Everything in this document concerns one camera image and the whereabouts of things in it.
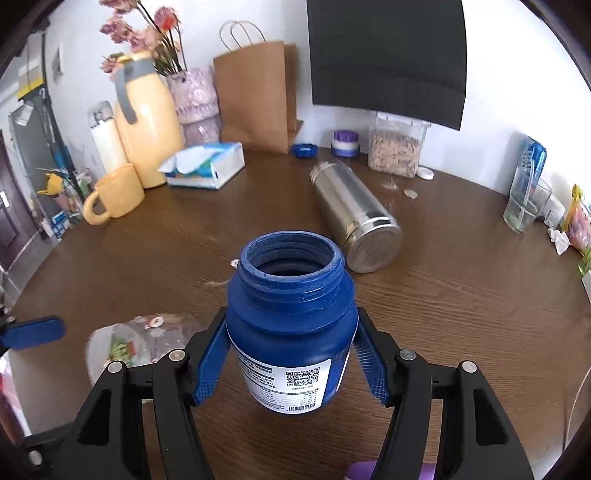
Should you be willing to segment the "blue supplement bottle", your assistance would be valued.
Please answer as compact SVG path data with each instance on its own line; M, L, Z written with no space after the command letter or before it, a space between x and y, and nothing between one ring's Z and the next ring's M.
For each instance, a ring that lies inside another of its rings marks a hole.
M301 415L331 401L358 323L353 279L329 238L277 231L243 247L226 330L250 395L266 409Z

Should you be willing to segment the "tissue box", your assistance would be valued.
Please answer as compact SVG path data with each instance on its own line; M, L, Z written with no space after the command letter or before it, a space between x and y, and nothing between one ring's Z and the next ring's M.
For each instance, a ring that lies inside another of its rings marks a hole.
M165 160L158 171L170 186L219 190L245 168L242 143L186 148Z

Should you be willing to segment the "clear floral glass jar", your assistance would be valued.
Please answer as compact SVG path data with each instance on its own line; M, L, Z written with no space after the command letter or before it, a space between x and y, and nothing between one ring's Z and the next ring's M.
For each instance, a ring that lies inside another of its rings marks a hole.
M90 382L94 384L113 361L127 367L155 363L169 351L183 349L193 334L206 327L190 314L158 313L99 328L85 347Z

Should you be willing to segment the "clear cereal container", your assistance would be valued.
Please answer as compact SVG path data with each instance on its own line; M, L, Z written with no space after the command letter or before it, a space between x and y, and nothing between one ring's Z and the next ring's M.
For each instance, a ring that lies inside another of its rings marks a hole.
M377 112L369 130L369 168L414 178L430 127L431 123L424 120Z

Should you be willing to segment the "brown paper bag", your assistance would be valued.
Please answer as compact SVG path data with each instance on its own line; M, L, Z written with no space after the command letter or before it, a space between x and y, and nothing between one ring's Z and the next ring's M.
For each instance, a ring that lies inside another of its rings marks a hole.
M297 119L297 46L263 39L213 60L221 140L246 150L287 154Z

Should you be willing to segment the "clear drinking glass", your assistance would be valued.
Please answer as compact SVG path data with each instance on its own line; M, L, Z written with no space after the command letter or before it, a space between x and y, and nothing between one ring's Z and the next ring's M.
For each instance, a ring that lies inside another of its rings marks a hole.
M518 166L503 213L506 225L517 234L524 234L542 215L552 194L551 187L543 180L536 180L528 169Z

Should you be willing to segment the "cluttered storage rack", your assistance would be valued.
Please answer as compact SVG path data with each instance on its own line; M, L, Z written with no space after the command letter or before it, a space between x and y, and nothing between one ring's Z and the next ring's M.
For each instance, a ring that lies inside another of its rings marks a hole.
M89 168L75 174L76 184L81 190L79 196L74 183L60 169L39 168L44 176L44 188L37 191L41 198L50 198L58 207L56 214L50 215L53 235L60 240L65 232L83 220L83 201L93 190L93 175Z

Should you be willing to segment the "stainless steel canister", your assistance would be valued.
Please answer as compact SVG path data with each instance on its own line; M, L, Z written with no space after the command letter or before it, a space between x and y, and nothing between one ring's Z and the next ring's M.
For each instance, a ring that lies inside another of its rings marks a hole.
M350 270L373 273L393 262L403 230L348 165L319 162L311 170L311 187Z

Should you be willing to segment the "grey refrigerator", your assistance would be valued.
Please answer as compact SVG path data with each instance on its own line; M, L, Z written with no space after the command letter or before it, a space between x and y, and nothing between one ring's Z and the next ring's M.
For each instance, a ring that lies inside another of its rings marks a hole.
M48 222L62 212L52 196L39 194L47 188L47 174L57 168L49 133L44 127L40 96L20 102L8 115L16 174L26 201Z

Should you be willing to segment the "yellow thermos jug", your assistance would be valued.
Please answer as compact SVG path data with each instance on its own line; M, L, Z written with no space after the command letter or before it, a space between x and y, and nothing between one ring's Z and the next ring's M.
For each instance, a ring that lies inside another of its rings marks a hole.
M184 149L173 98L148 51L119 57L113 80L115 122L127 161L145 189L159 187L166 183L160 165Z

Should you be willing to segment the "blue bottle cap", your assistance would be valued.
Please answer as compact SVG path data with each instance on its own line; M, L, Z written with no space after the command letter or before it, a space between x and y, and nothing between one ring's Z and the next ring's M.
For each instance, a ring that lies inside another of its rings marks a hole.
M294 144L290 147L290 154L298 159L315 159L318 156L318 146L310 143Z

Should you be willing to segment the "purple supplement bottle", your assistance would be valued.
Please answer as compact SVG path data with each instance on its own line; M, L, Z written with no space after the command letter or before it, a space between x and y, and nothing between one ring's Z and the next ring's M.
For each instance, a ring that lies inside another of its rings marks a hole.
M360 461L349 465L344 476L345 480L370 480L374 472L376 460ZM433 480L435 476L436 465L424 463L419 476L420 480Z

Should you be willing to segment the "yellow mug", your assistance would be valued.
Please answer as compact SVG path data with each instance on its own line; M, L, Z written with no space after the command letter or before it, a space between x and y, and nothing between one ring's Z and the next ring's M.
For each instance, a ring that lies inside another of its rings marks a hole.
M131 164L108 173L96 184L83 204L83 217L90 225L127 215L145 198L144 189Z

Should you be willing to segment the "pink artificial flowers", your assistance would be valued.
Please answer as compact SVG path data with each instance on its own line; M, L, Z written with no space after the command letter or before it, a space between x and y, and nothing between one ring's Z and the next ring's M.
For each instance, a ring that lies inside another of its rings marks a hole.
M151 15L141 1L102 0L99 5L111 11L100 32L114 44L127 44L132 54L148 52L156 72L163 77L187 70L180 20L173 8L161 6ZM132 11L146 22L144 28L136 29L126 21L125 16Z

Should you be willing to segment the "white thermos bottle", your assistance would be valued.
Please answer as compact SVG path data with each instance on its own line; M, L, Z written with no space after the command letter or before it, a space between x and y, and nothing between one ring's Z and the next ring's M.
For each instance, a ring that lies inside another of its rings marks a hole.
M105 172L109 174L126 165L126 154L108 101L88 110L88 124Z

